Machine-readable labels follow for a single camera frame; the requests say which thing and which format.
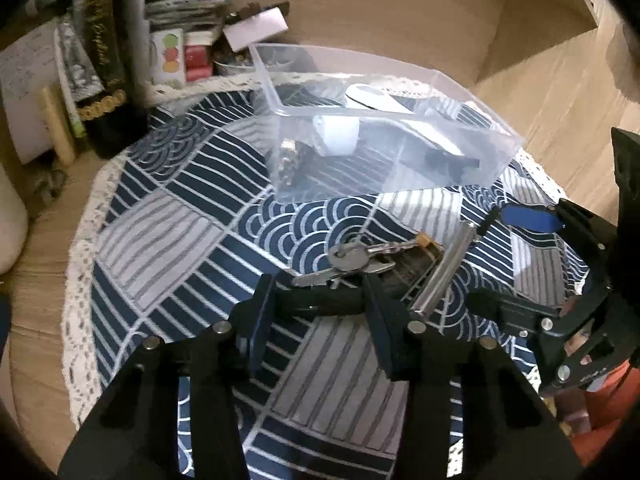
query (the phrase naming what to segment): blue and white tablecloth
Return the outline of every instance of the blue and white tablecloth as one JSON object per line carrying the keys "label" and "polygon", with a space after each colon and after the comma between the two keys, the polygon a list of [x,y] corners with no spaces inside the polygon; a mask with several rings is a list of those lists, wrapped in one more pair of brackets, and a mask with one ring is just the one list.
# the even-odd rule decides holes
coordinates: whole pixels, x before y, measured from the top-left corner
{"label": "blue and white tablecloth", "polygon": [[[458,107],[456,120],[485,121]],[[251,296],[264,272],[311,272],[347,235],[405,240],[423,230],[445,247],[461,219],[479,223],[505,202],[550,203],[517,162],[491,187],[449,187],[280,205],[268,145],[249,92],[210,94],[185,114],[162,108],[127,153],[95,245],[90,308],[100,386],[140,341],[198,334]],[[464,307],[488,286],[562,305],[586,272],[557,236],[497,222],[466,255],[430,324],[455,338],[494,336],[524,373],[534,367],[520,338]],[[452,444],[462,436],[459,384],[452,384]],[[273,324],[256,378],[234,389],[254,479],[383,479],[394,464],[407,384],[378,368],[361,317]],[[180,384],[180,468],[193,474],[188,380]]]}

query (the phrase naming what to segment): lace trim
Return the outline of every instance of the lace trim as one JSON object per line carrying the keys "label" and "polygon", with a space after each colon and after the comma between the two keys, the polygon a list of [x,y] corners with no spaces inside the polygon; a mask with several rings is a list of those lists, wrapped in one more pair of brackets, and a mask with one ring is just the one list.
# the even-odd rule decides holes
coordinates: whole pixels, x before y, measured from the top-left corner
{"label": "lace trim", "polygon": [[[357,74],[326,74],[319,72],[295,73],[295,72],[272,72],[271,78],[274,85],[284,83],[305,83],[308,81],[322,81],[333,78],[351,77]],[[385,90],[390,94],[412,97],[414,99],[425,99],[439,94],[431,85],[421,81],[414,81],[402,77],[388,75],[368,76],[367,83]],[[258,88],[258,81],[253,73],[239,74],[233,76],[214,76],[190,83],[184,88],[175,89],[166,85],[146,86],[146,105],[149,107],[158,106],[167,101],[184,99],[198,94],[208,94],[211,92],[229,92],[234,90],[253,90]]]}
{"label": "lace trim", "polygon": [[529,172],[535,183],[540,186],[540,189],[542,189],[554,203],[557,204],[561,198],[567,198],[564,189],[558,186],[558,184],[545,173],[542,166],[540,166],[529,153],[520,148],[513,158]]}
{"label": "lace trim", "polygon": [[76,428],[100,396],[90,292],[94,272],[94,241],[107,215],[124,167],[126,152],[107,162],[95,177],[76,235],[69,247],[65,306],[62,315],[62,375],[69,392],[70,415]]}

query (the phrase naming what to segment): handwritten paper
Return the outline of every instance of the handwritten paper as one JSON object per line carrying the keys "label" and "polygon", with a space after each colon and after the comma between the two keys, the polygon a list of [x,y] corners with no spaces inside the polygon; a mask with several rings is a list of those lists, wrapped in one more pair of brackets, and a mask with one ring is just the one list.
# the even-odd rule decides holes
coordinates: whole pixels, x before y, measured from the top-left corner
{"label": "handwritten paper", "polygon": [[45,23],[0,52],[0,88],[9,132],[21,163],[52,148],[39,91],[58,81],[55,22]]}

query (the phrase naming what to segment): gold bead decoration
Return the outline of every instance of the gold bead decoration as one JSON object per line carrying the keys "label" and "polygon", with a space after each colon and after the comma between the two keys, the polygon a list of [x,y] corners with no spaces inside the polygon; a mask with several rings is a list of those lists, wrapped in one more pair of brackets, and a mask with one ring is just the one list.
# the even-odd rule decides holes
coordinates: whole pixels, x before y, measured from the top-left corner
{"label": "gold bead decoration", "polygon": [[92,121],[104,114],[113,112],[118,106],[123,105],[127,100],[127,94],[124,90],[116,90],[112,95],[107,95],[78,110],[78,116],[81,121]]}

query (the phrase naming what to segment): metal key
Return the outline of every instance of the metal key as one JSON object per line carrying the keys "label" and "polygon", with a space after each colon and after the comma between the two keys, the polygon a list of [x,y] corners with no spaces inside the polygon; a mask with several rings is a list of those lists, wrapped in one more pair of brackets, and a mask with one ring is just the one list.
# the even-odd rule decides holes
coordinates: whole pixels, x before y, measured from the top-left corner
{"label": "metal key", "polygon": [[355,269],[355,270],[338,270],[333,267],[329,267],[324,270],[317,270],[316,272],[310,272],[308,274],[302,274],[302,276],[295,276],[291,279],[291,285],[293,286],[312,286],[312,285],[323,285],[325,282],[329,280],[334,280],[335,278],[343,278],[345,276],[349,276],[350,274],[355,274],[360,270],[362,272],[372,272],[373,274],[379,274],[380,272],[385,272],[386,270],[391,270],[396,266],[395,262],[379,262],[377,260],[373,260],[368,265],[366,265],[363,269]]}
{"label": "metal key", "polygon": [[291,284],[294,286],[321,285],[328,280],[341,278],[360,271],[379,274],[393,269],[396,263],[372,260],[374,256],[378,254],[393,254],[416,246],[426,248],[432,243],[434,241],[431,238],[420,232],[413,240],[405,242],[387,242],[372,246],[365,245],[362,242],[339,244],[331,247],[328,251],[327,259],[331,265],[329,269],[296,276],[291,280]]}
{"label": "metal key", "polygon": [[393,254],[420,245],[418,238],[405,242],[386,242],[377,245],[365,245],[362,242],[340,244],[329,249],[327,258],[331,266],[338,270],[363,269],[368,261],[378,254]]}

